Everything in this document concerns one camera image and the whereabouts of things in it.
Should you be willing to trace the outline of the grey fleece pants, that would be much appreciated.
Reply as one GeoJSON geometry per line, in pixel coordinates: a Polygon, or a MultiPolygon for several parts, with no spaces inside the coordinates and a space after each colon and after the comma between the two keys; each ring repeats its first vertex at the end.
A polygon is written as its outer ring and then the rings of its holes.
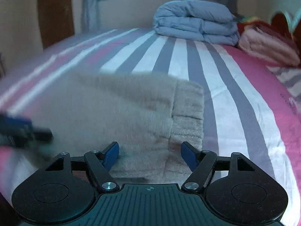
{"type": "Polygon", "coordinates": [[[72,73],[38,95],[26,112],[50,128],[46,155],[81,156],[119,143],[111,175],[122,183],[183,183],[190,169],[181,157],[187,141],[201,149],[204,90],[161,73],[72,73]]]}

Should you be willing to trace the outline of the striped pink grey bed sheet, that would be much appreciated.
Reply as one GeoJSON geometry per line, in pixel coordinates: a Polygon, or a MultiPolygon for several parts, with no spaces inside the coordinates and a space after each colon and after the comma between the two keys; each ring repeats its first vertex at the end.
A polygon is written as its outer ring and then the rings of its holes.
{"type": "Polygon", "coordinates": [[[1,110],[49,124],[42,105],[72,73],[162,73],[204,89],[204,139],[218,155],[240,152],[286,190],[284,225],[300,225],[300,86],[288,90],[264,61],[231,46],[157,35],[151,29],[77,35],[1,80],[1,110]]]}

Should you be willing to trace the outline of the striped pillow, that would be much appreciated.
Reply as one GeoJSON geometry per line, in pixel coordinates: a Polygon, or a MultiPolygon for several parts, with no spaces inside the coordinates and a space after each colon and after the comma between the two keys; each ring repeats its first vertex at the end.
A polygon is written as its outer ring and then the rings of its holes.
{"type": "Polygon", "coordinates": [[[300,102],[300,68],[291,67],[267,67],[277,79],[287,88],[288,92],[300,102]]]}

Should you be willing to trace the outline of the brown wooden door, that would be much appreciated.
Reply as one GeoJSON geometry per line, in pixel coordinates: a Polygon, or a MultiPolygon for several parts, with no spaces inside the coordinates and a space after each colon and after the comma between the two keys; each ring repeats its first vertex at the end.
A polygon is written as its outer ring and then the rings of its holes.
{"type": "Polygon", "coordinates": [[[74,36],[72,0],[37,0],[43,48],[74,36]]]}

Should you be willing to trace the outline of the folded pink blanket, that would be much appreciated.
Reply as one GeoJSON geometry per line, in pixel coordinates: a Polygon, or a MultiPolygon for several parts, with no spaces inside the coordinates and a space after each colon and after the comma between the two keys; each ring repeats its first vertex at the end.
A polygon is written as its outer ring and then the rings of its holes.
{"type": "Polygon", "coordinates": [[[272,66],[300,66],[296,43],[267,26],[248,27],[241,34],[238,47],[251,56],[268,61],[272,66]]]}

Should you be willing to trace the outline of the folded light blue duvet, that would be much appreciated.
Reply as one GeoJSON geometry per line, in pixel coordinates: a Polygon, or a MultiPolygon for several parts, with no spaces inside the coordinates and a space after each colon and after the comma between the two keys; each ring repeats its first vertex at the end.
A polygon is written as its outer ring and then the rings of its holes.
{"type": "Polygon", "coordinates": [[[170,1],[157,9],[153,21],[162,36],[231,46],[240,39],[236,17],[220,3],[170,1]]]}

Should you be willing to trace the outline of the colourful folded blanket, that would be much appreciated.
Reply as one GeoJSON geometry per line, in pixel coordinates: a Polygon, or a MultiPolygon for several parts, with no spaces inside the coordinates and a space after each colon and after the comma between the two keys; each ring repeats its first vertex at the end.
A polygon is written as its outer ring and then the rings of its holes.
{"type": "Polygon", "coordinates": [[[252,26],[265,26],[270,29],[274,29],[274,27],[271,24],[267,23],[266,21],[260,19],[257,16],[239,15],[236,17],[236,21],[237,21],[238,32],[240,34],[242,34],[245,31],[245,29],[252,26]]]}

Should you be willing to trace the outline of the left grey curtain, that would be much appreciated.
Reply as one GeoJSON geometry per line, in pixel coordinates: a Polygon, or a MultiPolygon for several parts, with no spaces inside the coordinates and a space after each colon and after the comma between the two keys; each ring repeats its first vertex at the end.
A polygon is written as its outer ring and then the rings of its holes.
{"type": "Polygon", "coordinates": [[[98,0],[82,0],[81,29],[93,32],[100,27],[98,0]]]}

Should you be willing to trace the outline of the red white headboard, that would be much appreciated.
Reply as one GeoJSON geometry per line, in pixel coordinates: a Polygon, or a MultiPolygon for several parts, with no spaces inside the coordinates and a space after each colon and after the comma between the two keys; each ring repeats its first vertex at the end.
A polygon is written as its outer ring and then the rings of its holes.
{"type": "Polygon", "coordinates": [[[280,32],[281,35],[294,40],[300,45],[300,9],[292,16],[289,12],[277,12],[271,19],[271,25],[280,32]]]}

